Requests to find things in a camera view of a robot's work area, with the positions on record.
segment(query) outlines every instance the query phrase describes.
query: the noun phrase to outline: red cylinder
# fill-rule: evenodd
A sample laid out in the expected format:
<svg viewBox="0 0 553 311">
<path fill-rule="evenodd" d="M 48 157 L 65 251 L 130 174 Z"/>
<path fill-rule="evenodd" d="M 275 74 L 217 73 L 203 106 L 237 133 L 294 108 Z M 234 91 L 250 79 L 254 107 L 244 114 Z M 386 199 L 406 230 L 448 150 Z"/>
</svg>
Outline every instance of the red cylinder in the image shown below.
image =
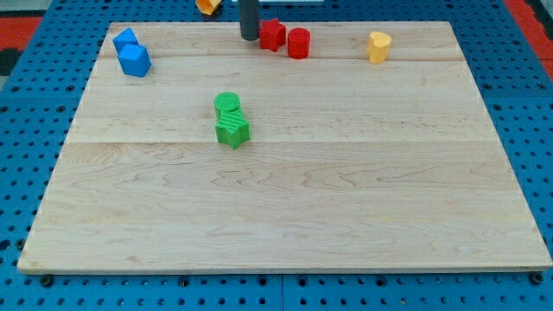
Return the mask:
<svg viewBox="0 0 553 311">
<path fill-rule="evenodd" d="M 288 32 L 288 56 L 293 59 L 304 59 L 309 56 L 311 34 L 307 29 L 295 28 Z"/>
</svg>

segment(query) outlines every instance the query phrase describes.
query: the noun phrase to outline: black pole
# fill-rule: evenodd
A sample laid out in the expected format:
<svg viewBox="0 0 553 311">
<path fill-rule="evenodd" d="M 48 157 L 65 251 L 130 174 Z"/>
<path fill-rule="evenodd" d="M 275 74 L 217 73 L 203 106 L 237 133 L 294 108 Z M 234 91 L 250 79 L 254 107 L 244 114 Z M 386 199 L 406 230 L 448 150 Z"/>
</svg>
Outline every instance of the black pole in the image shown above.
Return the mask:
<svg viewBox="0 0 553 311">
<path fill-rule="evenodd" d="M 259 0 L 238 0 L 240 34 L 247 41 L 259 38 Z"/>
</svg>

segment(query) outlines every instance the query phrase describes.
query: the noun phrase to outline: blue block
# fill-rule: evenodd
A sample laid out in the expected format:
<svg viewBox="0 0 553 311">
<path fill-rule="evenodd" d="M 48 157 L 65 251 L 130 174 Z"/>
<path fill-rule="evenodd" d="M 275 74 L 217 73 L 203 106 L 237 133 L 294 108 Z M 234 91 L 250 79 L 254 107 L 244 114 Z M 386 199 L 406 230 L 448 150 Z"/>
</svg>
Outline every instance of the blue block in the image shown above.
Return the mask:
<svg viewBox="0 0 553 311">
<path fill-rule="evenodd" d="M 144 77 L 151 67 L 148 50 L 141 45 L 128 44 L 118 54 L 119 63 L 124 74 Z"/>
<path fill-rule="evenodd" d="M 138 45 L 137 37 L 130 28 L 125 29 L 121 34 L 113 38 L 113 45 L 118 53 L 120 53 L 127 44 Z"/>
</svg>

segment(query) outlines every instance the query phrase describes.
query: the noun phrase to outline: wood grain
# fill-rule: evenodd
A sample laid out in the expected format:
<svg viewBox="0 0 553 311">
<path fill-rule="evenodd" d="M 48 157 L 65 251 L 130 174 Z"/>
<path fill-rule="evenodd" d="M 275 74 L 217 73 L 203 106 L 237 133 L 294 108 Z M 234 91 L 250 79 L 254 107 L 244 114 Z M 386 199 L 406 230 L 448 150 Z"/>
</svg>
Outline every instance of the wood grain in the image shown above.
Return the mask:
<svg viewBox="0 0 553 311">
<path fill-rule="evenodd" d="M 287 23 L 306 60 L 235 23 L 115 23 L 19 268 L 29 274 L 545 270 L 551 258 L 446 22 Z M 111 38 L 152 58 L 124 76 Z M 365 59 L 368 34 L 394 37 Z M 251 124 L 216 143 L 213 98 Z"/>
</svg>

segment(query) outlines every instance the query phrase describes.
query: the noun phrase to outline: blue cube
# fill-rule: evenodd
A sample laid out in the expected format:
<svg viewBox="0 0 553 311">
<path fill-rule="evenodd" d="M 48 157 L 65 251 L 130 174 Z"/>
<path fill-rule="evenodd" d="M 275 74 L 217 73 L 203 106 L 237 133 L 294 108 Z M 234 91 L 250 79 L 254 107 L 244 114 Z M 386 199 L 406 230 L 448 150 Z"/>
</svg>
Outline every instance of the blue cube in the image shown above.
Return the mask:
<svg viewBox="0 0 553 311">
<path fill-rule="evenodd" d="M 132 32 L 132 29 L 125 29 L 121 34 L 113 38 L 113 45 L 118 53 L 121 52 L 127 44 L 138 45 L 137 37 Z"/>
<path fill-rule="evenodd" d="M 124 74 L 144 77 L 151 67 L 148 51 L 141 45 L 127 44 L 118 54 L 119 63 Z"/>
</svg>

